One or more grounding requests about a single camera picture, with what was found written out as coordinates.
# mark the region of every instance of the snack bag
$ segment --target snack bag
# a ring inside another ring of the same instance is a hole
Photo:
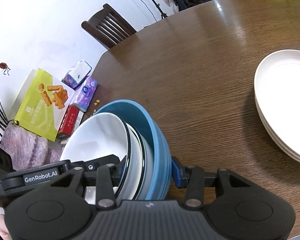
[[[38,69],[15,119],[21,127],[54,141],[73,93],[60,80]]]

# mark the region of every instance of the pink fabric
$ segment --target pink fabric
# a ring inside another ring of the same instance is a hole
[[[0,236],[3,240],[12,240],[9,231],[4,222],[4,215],[0,214]]]

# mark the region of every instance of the red box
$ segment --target red box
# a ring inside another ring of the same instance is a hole
[[[70,137],[74,128],[75,121],[77,120],[78,113],[78,108],[74,106],[68,107],[57,134],[58,139],[67,139]]]

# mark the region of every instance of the wood grain surface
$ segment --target wood grain surface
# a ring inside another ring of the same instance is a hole
[[[106,52],[84,119],[116,99],[144,106],[184,164],[226,167],[286,199],[300,235],[300,163],[263,127],[254,102],[260,61],[300,49],[300,0],[214,0],[169,16]],[[167,198],[181,200],[173,185]],[[206,190],[205,202],[214,198]]]

